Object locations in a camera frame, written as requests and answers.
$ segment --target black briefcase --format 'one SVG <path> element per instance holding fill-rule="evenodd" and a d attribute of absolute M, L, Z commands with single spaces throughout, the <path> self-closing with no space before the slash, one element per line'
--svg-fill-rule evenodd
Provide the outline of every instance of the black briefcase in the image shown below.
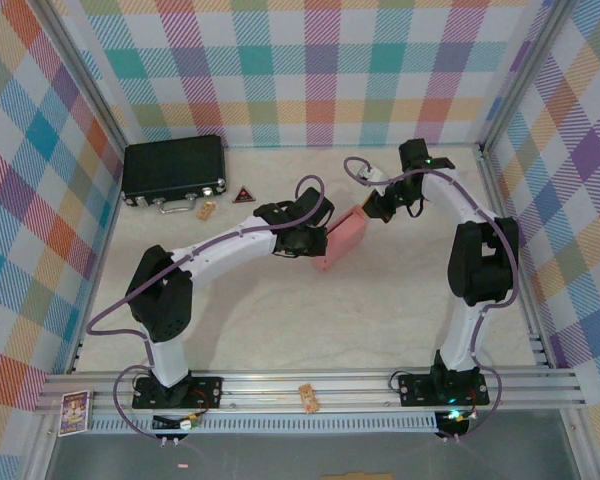
<path fill-rule="evenodd" d="M 162 213 L 191 210 L 196 198 L 227 189 L 222 141 L 217 135 L 129 145 L 124 151 L 122 199 L 127 205 L 157 205 Z M 166 208 L 165 203 L 190 205 Z"/>

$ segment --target briefcase handle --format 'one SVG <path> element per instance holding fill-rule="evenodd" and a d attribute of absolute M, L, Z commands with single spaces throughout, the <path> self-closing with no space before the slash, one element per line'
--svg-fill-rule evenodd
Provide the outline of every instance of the briefcase handle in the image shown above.
<path fill-rule="evenodd" d="M 158 210 L 160 210 L 160 213 L 178 213 L 178 212 L 188 212 L 190 210 L 193 210 L 194 208 L 196 208 L 196 194 L 195 193 L 187 193 L 184 198 L 186 198 L 187 200 L 189 200 L 189 206 L 188 207 L 175 207 L 175 208 L 164 208 L 164 204 L 167 203 L 164 201 L 164 198 L 156 198 L 153 200 L 153 203 L 155 203 L 158 206 Z"/>

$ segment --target pink block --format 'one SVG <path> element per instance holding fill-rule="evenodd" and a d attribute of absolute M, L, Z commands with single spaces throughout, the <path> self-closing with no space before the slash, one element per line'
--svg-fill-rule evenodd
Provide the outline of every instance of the pink block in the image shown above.
<path fill-rule="evenodd" d="M 356 205 L 329 227 L 327 253 L 324 257 L 315 257 L 313 266 L 321 272 L 329 270 L 340 257 L 360 243 L 366 229 L 367 216 L 362 207 Z"/>

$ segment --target warning triangle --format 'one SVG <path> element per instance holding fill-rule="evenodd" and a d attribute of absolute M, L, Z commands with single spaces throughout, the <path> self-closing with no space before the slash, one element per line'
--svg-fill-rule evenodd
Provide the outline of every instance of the warning triangle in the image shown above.
<path fill-rule="evenodd" d="M 247 187 L 245 187 L 243 185 L 242 188 L 240 189 L 240 191 L 238 192 L 238 196 L 235 198 L 233 203 L 246 203 L 246 202 L 255 202 L 255 201 L 256 201 L 256 197 L 251 195 L 251 192 L 249 192 L 249 190 L 247 190 Z"/>

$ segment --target beige floor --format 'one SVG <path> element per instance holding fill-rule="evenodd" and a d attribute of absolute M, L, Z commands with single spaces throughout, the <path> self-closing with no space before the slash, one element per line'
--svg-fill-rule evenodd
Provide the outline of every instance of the beige floor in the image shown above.
<path fill-rule="evenodd" d="M 469 148 L 431 149 L 448 156 L 475 196 L 487 204 Z M 369 190 L 342 169 L 360 155 L 389 174 L 400 173 L 397 148 L 238 149 L 227 152 L 229 192 L 208 222 L 194 213 L 161 215 L 155 207 L 122 206 L 93 313 L 121 298 L 148 247 L 200 242 L 235 226 L 261 203 L 293 198 L 296 182 L 316 173 L 327 186 L 336 217 Z M 256 203 L 235 205 L 241 185 Z M 270 256 L 225 274 L 194 300 L 187 358 L 192 369 L 362 368 L 427 366 L 444 339 L 452 294 L 446 268 L 455 228 L 425 204 L 420 218 L 405 211 L 389 225 L 371 222 L 363 242 L 328 273 L 307 258 Z M 134 327 L 129 308 L 100 328 Z M 517 305 L 496 314 L 483 361 L 532 365 L 526 324 Z M 142 342 L 128 336 L 87 337 L 80 371 L 121 370 L 146 362 Z"/>

